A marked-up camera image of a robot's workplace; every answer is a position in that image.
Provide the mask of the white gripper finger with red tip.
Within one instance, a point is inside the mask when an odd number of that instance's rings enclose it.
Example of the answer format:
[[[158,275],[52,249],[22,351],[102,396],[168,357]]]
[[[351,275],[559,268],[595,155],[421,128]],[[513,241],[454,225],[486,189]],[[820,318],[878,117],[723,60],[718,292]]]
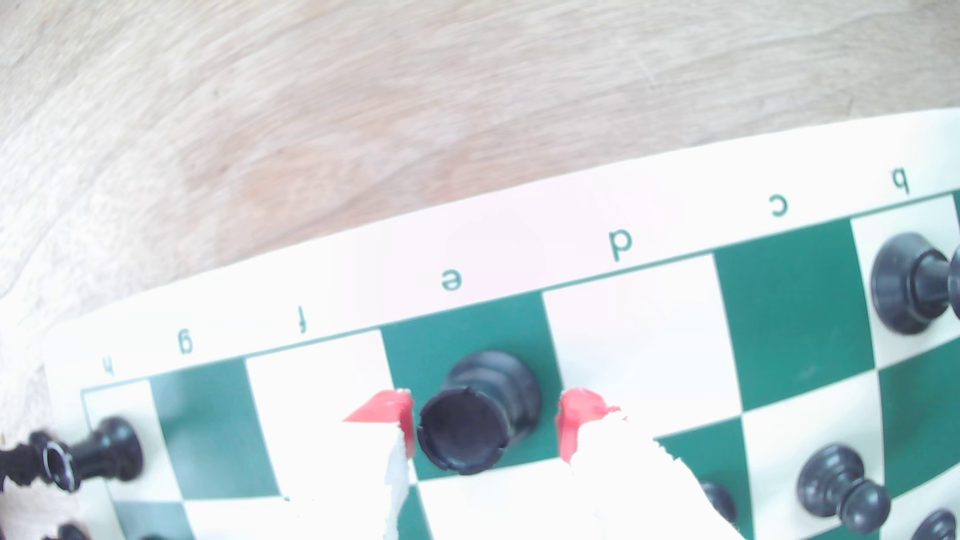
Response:
[[[654,436],[646,417],[584,387],[558,399],[558,453],[588,539],[742,539],[690,467]]]
[[[294,447],[293,539],[397,539],[416,454],[414,399],[382,390]]]

